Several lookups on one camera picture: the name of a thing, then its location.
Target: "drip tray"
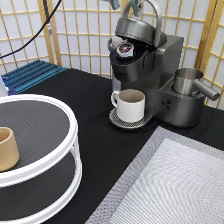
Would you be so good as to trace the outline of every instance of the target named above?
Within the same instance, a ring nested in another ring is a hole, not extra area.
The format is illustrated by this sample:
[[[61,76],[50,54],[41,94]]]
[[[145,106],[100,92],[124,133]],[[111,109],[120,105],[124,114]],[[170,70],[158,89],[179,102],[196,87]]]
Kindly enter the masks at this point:
[[[109,114],[109,119],[113,125],[115,125],[118,128],[124,129],[126,131],[134,131],[136,129],[144,127],[152,118],[152,115],[149,113],[145,113],[145,116],[137,122],[134,123],[128,123],[125,121],[122,121],[118,116],[117,116],[117,109],[114,108],[113,110],[110,111]]]

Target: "power cord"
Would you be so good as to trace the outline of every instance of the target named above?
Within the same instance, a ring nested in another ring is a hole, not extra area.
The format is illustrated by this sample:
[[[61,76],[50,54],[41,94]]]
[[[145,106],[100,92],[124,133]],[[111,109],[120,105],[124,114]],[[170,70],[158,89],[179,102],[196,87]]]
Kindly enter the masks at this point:
[[[51,17],[54,15],[54,13],[56,12],[56,10],[58,9],[58,7],[61,4],[61,2],[62,2],[62,0],[59,0],[58,1],[57,5],[55,6],[54,10],[50,14],[50,16],[48,17],[48,19],[46,20],[46,22],[43,24],[43,26],[40,28],[40,30],[36,33],[36,35],[32,37],[32,39],[30,39],[24,46],[22,46],[18,50],[13,51],[13,52],[11,52],[9,54],[6,54],[4,56],[0,56],[0,59],[5,58],[5,57],[8,57],[9,55],[15,54],[15,53],[23,50],[27,45],[29,45],[42,32],[42,30],[44,29],[44,27],[47,25],[47,23],[50,21]]]

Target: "shoji screen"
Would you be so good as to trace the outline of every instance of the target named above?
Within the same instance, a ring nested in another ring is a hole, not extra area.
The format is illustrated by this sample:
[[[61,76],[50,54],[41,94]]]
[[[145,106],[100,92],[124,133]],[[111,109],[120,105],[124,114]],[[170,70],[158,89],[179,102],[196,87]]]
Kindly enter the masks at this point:
[[[51,1],[55,6],[57,0],[48,0]],[[121,0],[121,8],[127,2],[128,0]],[[167,34],[184,37],[180,67],[194,67],[210,0],[157,2],[163,12],[162,30]],[[55,17],[62,65],[93,74],[111,74],[107,40],[114,34],[120,16],[120,9],[111,10],[108,1],[63,0]],[[146,2],[144,15],[139,19],[155,25],[152,7]],[[207,21],[206,25],[209,27],[210,23],[211,21]]]
[[[110,75],[107,41],[114,34],[120,16],[121,9],[111,10],[106,1],[63,0],[55,14],[62,65]]]
[[[157,0],[157,2],[163,13],[162,31],[184,37],[180,67],[194,67],[210,0]],[[152,7],[146,2],[142,19],[156,25]]]
[[[221,93],[219,100],[208,100],[207,104],[224,110],[224,0],[216,6],[201,70],[205,73],[204,82]]]
[[[1,55],[22,47],[40,29],[45,18],[41,18],[39,7],[42,1],[38,0],[0,0]],[[49,56],[48,50],[42,32],[25,50],[0,60],[0,75],[36,59],[49,61],[52,55]]]

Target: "white mug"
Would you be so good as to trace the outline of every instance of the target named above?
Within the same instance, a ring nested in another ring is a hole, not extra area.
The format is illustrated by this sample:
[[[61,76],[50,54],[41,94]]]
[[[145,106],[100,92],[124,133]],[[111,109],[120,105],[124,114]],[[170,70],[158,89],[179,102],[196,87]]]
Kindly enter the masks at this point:
[[[138,90],[114,91],[111,95],[111,102],[117,108],[117,116],[122,121],[134,123],[144,117],[145,95]]]

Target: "frother handle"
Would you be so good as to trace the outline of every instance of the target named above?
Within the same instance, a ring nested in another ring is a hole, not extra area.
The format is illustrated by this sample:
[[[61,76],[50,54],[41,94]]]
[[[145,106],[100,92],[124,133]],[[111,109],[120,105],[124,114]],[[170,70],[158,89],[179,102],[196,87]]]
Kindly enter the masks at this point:
[[[162,29],[162,11],[159,7],[159,4],[155,0],[145,0],[148,2],[154,9],[156,13],[156,30],[155,30],[155,38],[154,38],[154,46],[158,47],[160,42],[161,36],[161,29]],[[127,3],[126,7],[124,8],[122,17],[128,17],[129,10],[132,7],[132,4],[135,4],[135,0],[131,0]]]
[[[199,79],[196,79],[194,81],[194,87],[212,101],[215,101],[220,97],[220,94],[218,92],[202,83]]]
[[[154,46],[158,47],[162,29],[162,11],[159,7],[159,4],[155,0],[145,0],[145,1],[148,2],[153,7],[156,13],[156,31],[155,31]]]
[[[117,108],[117,104],[116,104],[116,102],[115,102],[115,94],[117,95],[117,97],[116,97],[116,99],[118,98],[118,94],[119,94],[119,91],[114,91],[113,93],[112,93],[112,95],[111,95],[111,102],[112,102],[112,104],[114,105],[114,107],[116,107]]]

